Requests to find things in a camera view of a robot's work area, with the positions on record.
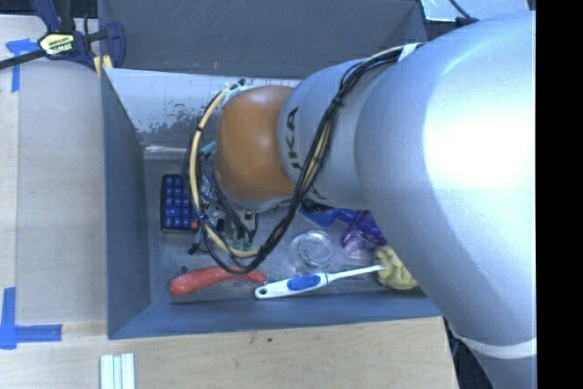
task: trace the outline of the wooden table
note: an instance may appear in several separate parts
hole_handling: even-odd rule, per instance
[[[6,28],[4,36],[10,37]],[[7,57],[1,42],[0,59]],[[11,77],[11,70],[0,72],[2,289],[17,285],[18,93],[11,92]],[[0,350],[0,385],[98,387],[99,357],[104,353],[133,353],[140,389],[458,388],[440,317],[123,341],[107,339],[105,321],[64,322],[62,342],[20,343],[15,350]]]

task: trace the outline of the blue tape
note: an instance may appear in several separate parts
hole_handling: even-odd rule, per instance
[[[40,47],[36,42],[30,39],[17,39],[16,41],[8,41],[6,43],[8,50],[12,52],[15,56],[20,56],[27,52],[35,52]],[[12,70],[12,92],[15,93],[20,89],[20,66],[14,66]]]
[[[0,322],[0,349],[14,350],[19,343],[60,342],[63,324],[17,326],[15,324],[16,288],[4,289],[2,321]]]

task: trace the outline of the toothbrush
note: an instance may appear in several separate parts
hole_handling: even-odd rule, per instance
[[[319,289],[320,287],[325,287],[330,282],[343,279],[344,277],[366,274],[367,272],[380,271],[382,269],[384,269],[384,266],[377,264],[366,268],[353,269],[351,271],[336,272],[335,274],[318,272],[317,274],[308,274],[305,276],[294,277],[292,279],[284,279],[283,281],[272,282],[258,287],[255,289],[255,297],[260,299],[287,297],[289,295],[295,295],[296,293],[303,293]]]

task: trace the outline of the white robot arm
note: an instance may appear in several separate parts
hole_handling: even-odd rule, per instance
[[[533,12],[482,21],[367,70],[342,103],[308,194],[372,212],[496,388],[537,386],[535,22]],[[358,62],[226,105],[222,188],[242,203],[289,197],[324,111]],[[225,138],[240,130],[253,140]],[[250,173],[229,170],[229,154],[239,167],[248,154]]]

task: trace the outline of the yellow cable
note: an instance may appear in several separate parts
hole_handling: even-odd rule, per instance
[[[207,107],[207,110],[202,115],[200,119],[199,126],[194,134],[194,138],[192,139],[192,144],[190,146],[190,156],[189,156],[189,178],[190,178],[190,193],[192,195],[192,201],[194,203],[194,207],[198,212],[200,211],[200,199],[199,199],[199,189],[196,185],[197,178],[196,178],[196,165],[197,165],[197,155],[198,155],[198,147],[200,143],[200,139],[202,138],[202,130],[207,125],[212,114],[214,114],[217,107],[220,103],[225,99],[227,94],[235,88],[235,85],[230,85],[227,89],[221,91],[217,97],[212,101],[211,105]],[[238,258],[250,258],[251,256],[255,256],[258,250],[251,250],[251,251],[241,251],[241,250],[234,250],[230,249],[221,239],[220,237],[207,225],[206,222],[203,222],[205,226],[205,230],[209,235],[210,239],[214,241],[214,243],[221,248],[223,251],[229,254],[233,254]]]

